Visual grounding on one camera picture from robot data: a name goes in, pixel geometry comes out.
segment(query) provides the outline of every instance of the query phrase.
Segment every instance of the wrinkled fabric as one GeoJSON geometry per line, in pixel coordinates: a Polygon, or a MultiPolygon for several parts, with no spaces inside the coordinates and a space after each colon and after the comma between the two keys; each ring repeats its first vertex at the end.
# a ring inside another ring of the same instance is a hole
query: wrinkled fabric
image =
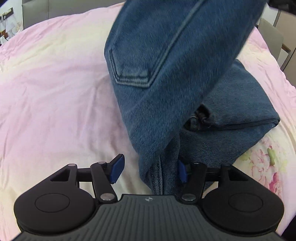
{"type": "Polygon", "coordinates": [[[128,0],[122,7],[104,54],[141,179],[155,194],[178,193],[172,140],[229,69],[265,4],[128,0]]]}
{"type": "Polygon", "coordinates": [[[233,164],[279,120],[260,84],[235,60],[180,131],[179,158],[233,164]]]}

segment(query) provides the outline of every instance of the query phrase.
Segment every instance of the pink flower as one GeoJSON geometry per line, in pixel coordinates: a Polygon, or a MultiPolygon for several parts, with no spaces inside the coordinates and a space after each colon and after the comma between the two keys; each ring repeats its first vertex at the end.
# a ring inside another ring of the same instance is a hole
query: pink flower
{"type": "Polygon", "coordinates": [[[273,176],[271,183],[269,184],[269,190],[278,195],[281,198],[281,182],[279,173],[276,172],[273,176]]]}
{"type": "Polygon", "coordinates": [[[269,189],[269,184],[272,182],[275,174],[274,166],[270,166],[269,155],[264,154],[263,151],[259,149],[252,152],[251,161],[253,163],[253,178],[269,189]]]}
{"type": "Polygon", "coordinates": [[[270,140],[269,137],[263,137],[263,138],[261,139],[261,142],[262,142],[267,148],[272,149],[273,141],[270,140]]]}

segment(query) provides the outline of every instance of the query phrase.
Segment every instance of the blue jeans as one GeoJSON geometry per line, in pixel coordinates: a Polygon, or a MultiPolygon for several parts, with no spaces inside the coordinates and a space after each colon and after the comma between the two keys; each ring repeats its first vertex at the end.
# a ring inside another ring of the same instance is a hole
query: blue jeans
{"type": "Polygon", "coordinates": [[[104,54],[141,179],[155,194],[180,192],[180,130],[231,67],[265,4],[127,0],[122,7],[104,54]]]}

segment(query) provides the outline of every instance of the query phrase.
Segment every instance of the bedding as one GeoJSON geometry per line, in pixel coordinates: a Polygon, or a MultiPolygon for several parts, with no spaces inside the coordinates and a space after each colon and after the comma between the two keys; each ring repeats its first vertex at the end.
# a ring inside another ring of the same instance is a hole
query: bedding
{"type": "MultiPolygon", "coordinates": [[[[121,7],[50,19],[0,47],[1,241],[19,233],[13,213],[17,197],[68,163],[84,168],[123,153],[126,166],[113,185],[116,194],[151,193],[140,180],[138,155],[122,123],[104,58],[121,7]]],[[[281,121],[234,165],[282,198],[281,234],[296,213],[296,90],[257,29],[238,59],[265,90],[281,121]]],[[[91,184],[81,187],[92,193],[91,184]]]]}

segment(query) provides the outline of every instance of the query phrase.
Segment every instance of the floral pattern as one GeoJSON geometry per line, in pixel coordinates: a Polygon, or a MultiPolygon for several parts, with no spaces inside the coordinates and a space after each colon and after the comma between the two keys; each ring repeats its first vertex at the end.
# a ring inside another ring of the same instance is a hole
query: floral pattern
{"type": "Polygon", "coordinates": [[[281,173],[286,171],[287,161],[280,161],[284,150],[281,145],[273,141],[268,135],[251,148],[238,161],[249,162],[249,175],[260,184],[282,198],[281,173]]]}

